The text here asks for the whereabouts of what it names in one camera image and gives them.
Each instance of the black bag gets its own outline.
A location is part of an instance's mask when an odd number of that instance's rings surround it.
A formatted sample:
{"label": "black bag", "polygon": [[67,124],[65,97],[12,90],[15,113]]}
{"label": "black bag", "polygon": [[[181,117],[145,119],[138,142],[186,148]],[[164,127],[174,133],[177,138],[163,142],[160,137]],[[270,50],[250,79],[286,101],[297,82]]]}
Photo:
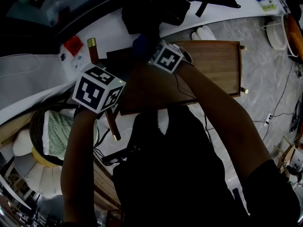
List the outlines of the black bag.
{"label": "black bag", "polygon": [[128,0],[122,19],[129,34],[148,33],[161,22],[181,25],[189,7],[187,0]]}

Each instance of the person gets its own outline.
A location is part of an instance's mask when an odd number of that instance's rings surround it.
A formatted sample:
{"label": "person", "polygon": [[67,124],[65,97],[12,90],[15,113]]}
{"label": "person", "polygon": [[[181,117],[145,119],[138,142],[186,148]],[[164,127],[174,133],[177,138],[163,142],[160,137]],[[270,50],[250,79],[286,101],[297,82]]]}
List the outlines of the person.
{"label": "person", "polygon": [[[139,114],[127,160],[113,182],[125,221],[121,226],[295,226],[299,201],[280,175],[245,109],[194,66],[175,71],[216,129],[243,187],[250,216],[238,211],[225,169],[202,123],[187,106],[169,107],[166,134],[157,112]],[[94,226],[93,124],[80,112],[72,125],[61,175],[66,226]]]}

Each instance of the black cloth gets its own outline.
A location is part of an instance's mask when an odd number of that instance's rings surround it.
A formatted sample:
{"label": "black cloth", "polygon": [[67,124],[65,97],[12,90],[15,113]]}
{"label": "black cloth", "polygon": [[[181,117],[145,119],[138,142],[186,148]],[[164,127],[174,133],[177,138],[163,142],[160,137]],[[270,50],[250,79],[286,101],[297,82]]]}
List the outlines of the black cloth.
{"label": "black cloth", "polygon": [[130,35],[158,30],[162,22],[181,25],[189,10],[187,0],[128,0],[122,9],[122,20]]}
{"label": "black cloth", "polygon": [[157,112],[139,114],[129,145],[140,150],[114,168],[128,226],[295,226],[299,201],[273,160],[242,185],[250,217],[239,211],[203,124],[187,106],[169,108],[165,135]]}

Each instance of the gray floor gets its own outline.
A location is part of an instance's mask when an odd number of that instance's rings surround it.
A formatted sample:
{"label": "gray floor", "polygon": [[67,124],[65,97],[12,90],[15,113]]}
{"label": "gray floor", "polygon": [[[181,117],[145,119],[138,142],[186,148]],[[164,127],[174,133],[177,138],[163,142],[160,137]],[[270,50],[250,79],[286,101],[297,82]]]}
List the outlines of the gray floor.
{"label": "gray floor", "polygon": [[[240,41],[241,45],[247,48],[246,51],[242,51],[242,86],[249,89],[249,93],[247,95],[242,94],[241,97],[235,98],[235,100],[247,110],[254,121],[264,121],[268,113],[274,112],[284,90],[288,73],[292,67],[292,61],[288,58],[287,51],[275,52],[270,46],[266,32],[261,29],[261,26],[265,25],[267,20],[268,18],[265,17],[250,17],[208,25],[217,40]],[[194,32],[194,29],[182,31],[168,36],[167,40],[190,40],[192,32]],[[298,69],[294,64],[284,96],[276,109],[275,115],[292,113],[299,96],[303,92],[303,80],[297,78],[296,70]],[[205,123],[204,114],[199,104],[191,105],[190,110],[203,124]],[[126,147],[132,132],[135,116],[135,114],[118,116],[117,125],[122,139],[116,142],[109,133],[99,147],[105,155]],[[160,110],[158,119],[160,129],[165,132],[168,125],[167,110]],[[268,130],[264,143],[269,152],[272,152],[273,146],[280,142],[283,135],[290,141],[294,139],[295,134],[290,135],[288,133],[290,122],[291,115],[281,115],[270,121],[269,128],[268,126],[264,126],[263,123],[255,123],[262,138],[264,138]],[[108,127],[105,118],[100,120],[99,127],[101,134],[105,132]],[[225,180],[229,189],[232,190],[238,187],[242,195],[241,184],[220,137],[215,130],[210,130],[210,134],[214,143],[214,149],[227,170]]]}

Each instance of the wooden handle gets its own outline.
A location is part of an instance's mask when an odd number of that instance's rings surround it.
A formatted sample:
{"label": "wooden handle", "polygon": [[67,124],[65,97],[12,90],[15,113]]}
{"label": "wooden handle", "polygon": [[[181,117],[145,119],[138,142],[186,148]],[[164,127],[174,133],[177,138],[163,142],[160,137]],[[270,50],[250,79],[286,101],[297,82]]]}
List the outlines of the wooden handle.
{"label": "wooden handle", "polygon": [[[98,56],[98,51],[97,51],[96,39],[95,38],[88,39],[87,46],[89,48],[89,55],[90,55],[91,63],[93,63],[94,65],[97,65],[99,63],[99,56]],[[117,124],[115,122],[116,117],[113,115],[113,111],[111,110],[111,108],[105,110],[105,115],[106,115],[110,130],[112,131],[114,139],[117,141],[120,140],[121,136],[120,136]]]}
{"label": "wooden handle", "polygon": [[89,48],[89,55],[91,63],[97,65],[99,63],[99,56],[97,51],[97,44],[95,38],[90,38],[87,40],[87,46]]}
{"label": "wooden handle", "polygon": [[121,135],[119,133],[119,130],[118,130],[118,127],[117,127],[117,124],[115,122],[115,118],[113,115],[113,111],[111,110],[111,108],[105,110],[105,115],[106,115],[110,130],[112,131],[114,139],[116,141],[120,140]]}

